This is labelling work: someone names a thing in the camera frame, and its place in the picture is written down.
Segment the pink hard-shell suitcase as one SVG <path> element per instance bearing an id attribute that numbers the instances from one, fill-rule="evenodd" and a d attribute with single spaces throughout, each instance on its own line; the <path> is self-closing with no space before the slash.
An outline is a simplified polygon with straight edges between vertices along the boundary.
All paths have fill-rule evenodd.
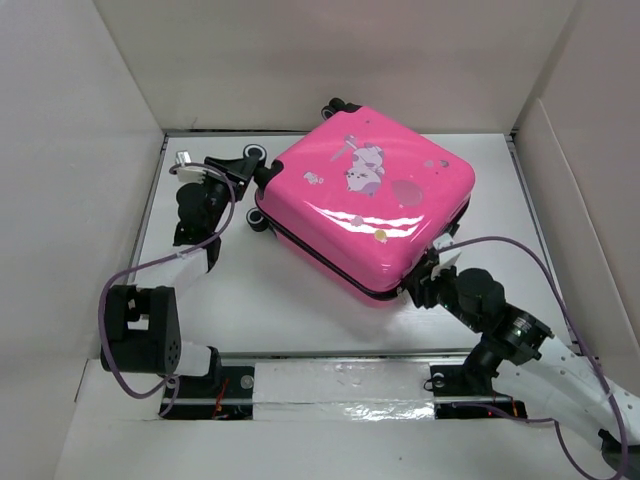
<path id="1" fill-rule="evenodd" d="M 322 123 L 256 170 L 250 227 L 369 304 L 395 300 L 433 241 L 455 234 L 471 165 L 366 106 L 332 98 Z"/>

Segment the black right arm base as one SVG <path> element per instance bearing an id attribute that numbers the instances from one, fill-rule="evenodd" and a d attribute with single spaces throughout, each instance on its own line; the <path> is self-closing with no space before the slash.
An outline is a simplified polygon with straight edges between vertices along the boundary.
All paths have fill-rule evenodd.
<path id="1" fill-rule="evenodd" d="M 438 420 L 528 418 L 522 401 L 496 393 L 491 383 L 470 381 L 461 365 L 431 365 L 423 389 L 434 398 Z"/>

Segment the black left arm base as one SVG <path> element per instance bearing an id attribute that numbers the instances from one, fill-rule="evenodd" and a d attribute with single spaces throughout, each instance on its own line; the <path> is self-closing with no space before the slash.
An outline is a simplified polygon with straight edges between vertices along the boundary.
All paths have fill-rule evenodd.
<path id="1" fill-rule="evenodd" d="M 166 420 L 251 420 L 255 367 L 231 365 L 221 368 L 220 380 L 211 383 L 204 378 L 182 377 L 176 399 Z"/>

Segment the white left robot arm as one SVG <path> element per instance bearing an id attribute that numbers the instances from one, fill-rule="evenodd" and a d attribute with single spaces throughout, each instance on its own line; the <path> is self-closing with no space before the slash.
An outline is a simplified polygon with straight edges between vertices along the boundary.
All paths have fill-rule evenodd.
<path id="1" fill-rule="evenodd" d="M 215 349 L 181 339 L 178 298 L 217 262 L 221 234 L 266 156 L 258 145 L 232 160 L 194 162 L 187 152 L 177 153 L 169 170 L 181 184 L 170 252 L 114 275 L 100 296 L 101 362 L 117 381 L 127 373 L 188 377 L 205 397 L 222 387 Z"/>

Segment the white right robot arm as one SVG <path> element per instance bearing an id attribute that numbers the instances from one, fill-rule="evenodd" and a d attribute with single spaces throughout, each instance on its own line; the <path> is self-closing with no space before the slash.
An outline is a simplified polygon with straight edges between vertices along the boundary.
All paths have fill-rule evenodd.
<path id="1" fill-rule="evenodd" d="M 485 270 L 421 266 L 404 281 L 417 307 L 441 306 L 479 343 L 458 366 L 435 366 L 431 389 L 448 396 L 511 396 L 595 443 L 616 478 L 639 476 L 639 398 L 604 376 L 532 314 L 508 303 Z"/>

